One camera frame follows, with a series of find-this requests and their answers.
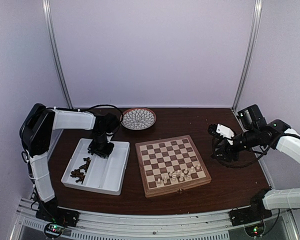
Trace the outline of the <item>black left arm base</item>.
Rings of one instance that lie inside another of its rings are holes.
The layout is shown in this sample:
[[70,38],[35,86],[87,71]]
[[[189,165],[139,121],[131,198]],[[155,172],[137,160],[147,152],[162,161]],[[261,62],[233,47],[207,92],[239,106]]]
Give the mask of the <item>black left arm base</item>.
[[38,209],[35,217],[47,223],[43,227],[43,233],[50,239],[60,237],[68,227],[76,227],[80,213],[58,207],[55,199],[49,202],[38,202]]

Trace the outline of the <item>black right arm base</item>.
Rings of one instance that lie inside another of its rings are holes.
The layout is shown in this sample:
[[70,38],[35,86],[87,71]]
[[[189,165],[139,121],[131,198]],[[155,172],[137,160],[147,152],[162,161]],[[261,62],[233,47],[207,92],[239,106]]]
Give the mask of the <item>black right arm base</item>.
[[233,208],[229,217],[233,227],[244,226],[245,233],[249,237],[257,238],[266,233],[265,219],[272,217],[272,211],[265,209],[263,198],[270,188],[260,190],[250,200],[250,206]]

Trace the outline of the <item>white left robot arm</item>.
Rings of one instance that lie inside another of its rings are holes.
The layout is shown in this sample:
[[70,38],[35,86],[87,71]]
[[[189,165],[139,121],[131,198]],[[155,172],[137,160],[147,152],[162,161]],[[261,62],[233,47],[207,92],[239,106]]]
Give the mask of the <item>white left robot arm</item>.
[[118,131],[122,119],[112,113],[93,113],[90,108],[81,110],[47,107],[36,103],[23,122],[19,136],[23,160],[30,167],[31,180],[39,199],[44,203],[55,199],[48,167],[48,152],[54,130],[91,131],[92,140],[87,152],[107,158],[114,149],[111,137]]

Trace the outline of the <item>white chess king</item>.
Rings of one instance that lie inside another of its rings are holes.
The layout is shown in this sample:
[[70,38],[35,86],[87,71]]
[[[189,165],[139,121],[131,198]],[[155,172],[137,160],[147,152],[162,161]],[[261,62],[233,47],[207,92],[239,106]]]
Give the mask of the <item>white chess king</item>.
[[177,180],[177,173],[176,173],[176,172],[173,172],[170,181],[171,181],[171,183],[175,183],[176,180]]

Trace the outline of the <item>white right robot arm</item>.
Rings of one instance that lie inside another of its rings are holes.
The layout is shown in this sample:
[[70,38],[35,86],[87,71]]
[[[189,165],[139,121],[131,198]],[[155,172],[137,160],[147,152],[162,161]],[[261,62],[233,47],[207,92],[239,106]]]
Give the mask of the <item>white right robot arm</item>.
[[[232,169],[243,169],[262,159],[270,150],[282,154],[284,160],[292,160],[300,167],[300,134],[286,122],[275,119],[267,122],[258,105],[253,104],[237,113],[244,128],[235,133],[230,127],[211,124],[208,133],[212,139],[212,158]],[[235,164],[243,151],[260,147],[257,158],[241,165]],[[262,189],[251,200],[246,210],[249,220],[258,220],[266,210],[300,209],[300,185],[288,189]]]

